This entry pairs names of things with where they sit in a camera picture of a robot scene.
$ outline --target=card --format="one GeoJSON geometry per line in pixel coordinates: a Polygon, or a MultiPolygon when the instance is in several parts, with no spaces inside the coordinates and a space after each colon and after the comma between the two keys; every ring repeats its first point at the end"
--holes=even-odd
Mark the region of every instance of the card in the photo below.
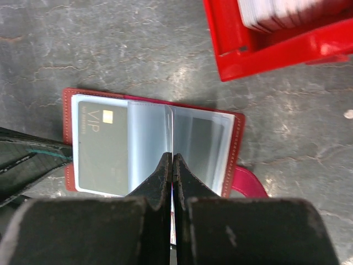
{"type": "Polygon", "coordinates": [[[127,108],[78,102],[79,191],[127,195],[127,108]]]}

